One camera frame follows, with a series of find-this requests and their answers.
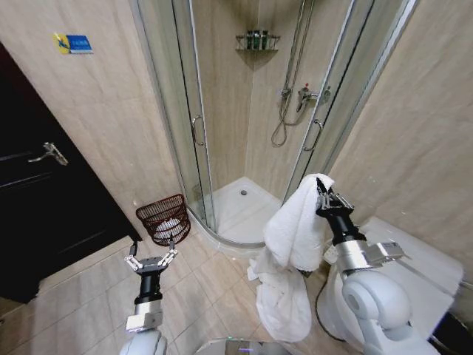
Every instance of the white toilet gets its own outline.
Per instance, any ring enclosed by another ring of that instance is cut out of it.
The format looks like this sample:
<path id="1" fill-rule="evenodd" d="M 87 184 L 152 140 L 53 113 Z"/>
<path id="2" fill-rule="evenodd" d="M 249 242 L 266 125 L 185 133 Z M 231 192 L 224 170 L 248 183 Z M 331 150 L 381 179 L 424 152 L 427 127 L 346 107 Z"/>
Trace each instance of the white toilet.
<path id="1" fill-rule="evenodd" d="M 407 257 L 384 264 L 376 271 L 389 275 L 404 287 L 412 303 L 412 326 L 425 339 L 430 338 L 454 301 L 463 277 L 462 265 L 377 217 L 371 217 L 360 230 L 370 244 L 393 240 L 401 245 Z M 333 265 L 317 305 L 319 318 L 333 336 L 345 339 L 355 349 L 362 351 L 363 335 L 355 315 L 341 294 L 342 285 L 336 266 Z"/>

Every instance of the white towel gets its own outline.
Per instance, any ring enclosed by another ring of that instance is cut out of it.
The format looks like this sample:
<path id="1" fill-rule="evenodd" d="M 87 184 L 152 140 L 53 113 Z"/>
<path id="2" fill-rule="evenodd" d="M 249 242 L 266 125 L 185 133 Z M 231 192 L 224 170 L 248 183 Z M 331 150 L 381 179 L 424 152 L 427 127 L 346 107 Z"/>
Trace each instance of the white towel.
<path id="1" fill-rule="evenodd" d="M 333 180 L 323 174 L 307 175 L 298 189 L 265 227 L 265 243 L 281 266 L 314 271 L 321 262 L 327 223 L 316 214 L 317 181 L 327 190 Z"/>
<path id="2" fill-rule="evenodd" d="M 310 332 L 312 313 L 304 279 L 297 271 L 319 267 L 324 243 L 323 218 L 316 215 L 317 181 L 327 189 L 333 180 L 323 174 L 306 176 L 299 188 L 265 227 L 266 248 L 250 260 L 248 279 L 262 282 L 256 307 L 268 333 L 276 340 L 298 342 Z"/>
<path id="3" fill-rule="evenodd" d="M 156 227 L 156 237 L 169 239 L 170 237 L 175 237 L 178 235 L 183 231 L 183 229 L 184 227 L 182 224 L 180 224 L 180 220 L 177 218 L 171 218 L 170 220 L 162 222 L 158 227 Z"/>

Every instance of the wicker basket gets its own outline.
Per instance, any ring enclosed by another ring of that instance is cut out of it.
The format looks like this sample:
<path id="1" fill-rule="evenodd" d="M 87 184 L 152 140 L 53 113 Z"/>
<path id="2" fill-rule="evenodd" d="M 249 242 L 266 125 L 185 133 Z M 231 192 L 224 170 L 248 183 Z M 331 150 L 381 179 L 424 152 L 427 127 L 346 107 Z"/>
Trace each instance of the wicker basket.
<path id="1" fill-rule="evenodd" d="M 186 202 L 181 194 L 140 207 L 136 210 L 136 216 L 159 246 L 169 246 L 171 240 L 177 244 L 191 230 Z"/>

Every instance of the shower valve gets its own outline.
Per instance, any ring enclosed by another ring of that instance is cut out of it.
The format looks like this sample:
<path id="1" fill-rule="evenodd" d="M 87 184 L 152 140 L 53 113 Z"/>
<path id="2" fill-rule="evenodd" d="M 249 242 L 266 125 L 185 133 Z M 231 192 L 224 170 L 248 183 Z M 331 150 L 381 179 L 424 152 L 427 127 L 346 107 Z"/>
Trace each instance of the shower valve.
<path id="1" fill-rule="evenodd" d="M 317 100 L 319 97 L 319 94 L 314 91 L 310 91 L 308 88 L 308 84 L 305 84 L 302 89 L 300 89 L 298 92 L 299 94 L 299 104 L 297 105 L 297 112 L 301 110 L 302 107 L 305 107 L 310 100 Z"/>

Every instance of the tiled floor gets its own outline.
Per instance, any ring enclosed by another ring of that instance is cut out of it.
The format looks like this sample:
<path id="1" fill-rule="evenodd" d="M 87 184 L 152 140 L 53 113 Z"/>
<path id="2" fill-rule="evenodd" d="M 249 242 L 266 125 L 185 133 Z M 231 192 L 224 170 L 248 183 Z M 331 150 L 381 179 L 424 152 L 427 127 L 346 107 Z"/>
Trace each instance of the tiled floor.
<path id="1" fill-rule="evenodd" d="M 193 354 L 218 337 L 271 341 L 256 310 L 256 286 L 245 276 L 248 261 L 212 249 L 194 228 L 177 245 L 180 254 L 162 275 L 164 321 L 160 330 L 168 354 Z M 146 241 L 138 257 L 164 254 Z M 118 354 L 128 339 L 124 330 L 132 314 L 139 277 L 131 272 L 122 249 L 40 294 L 30 304 L 4 317 L 0 355 Z M 313 304 L 323 278 L 307 281 Z M 348 354 L 345 344 L 324 334 L 314 317 L 311 334 L 295 344 L 303 354 Z"/>

